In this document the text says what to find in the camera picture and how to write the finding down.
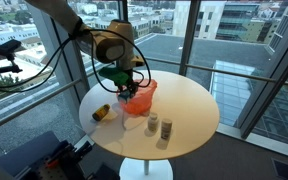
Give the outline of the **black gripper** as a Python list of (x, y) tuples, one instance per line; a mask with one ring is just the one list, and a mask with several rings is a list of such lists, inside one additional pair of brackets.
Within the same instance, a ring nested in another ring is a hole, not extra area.
[(138, 83), (133, 80), (133, 70), (119, 71), (116, 85), (120, 91), (129, 91), (131, 94), (138, 91)]

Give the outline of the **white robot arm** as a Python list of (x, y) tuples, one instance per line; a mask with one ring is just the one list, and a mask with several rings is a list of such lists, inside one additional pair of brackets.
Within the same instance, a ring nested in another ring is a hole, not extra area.
[(132, 25), (127, 21), (113, 19), (106, 29), (95, 29), (86, 25), (66, 0), (25, 0), (31, 6), (49, 15), (78, 43), (84, 53), (101, 63), (115, 63), (113, 68), (99, 71), (117, 87), (116, 93), (133, 97), (140, 83), (133, 78), (133, 69), (146, 64), (134, 43)]

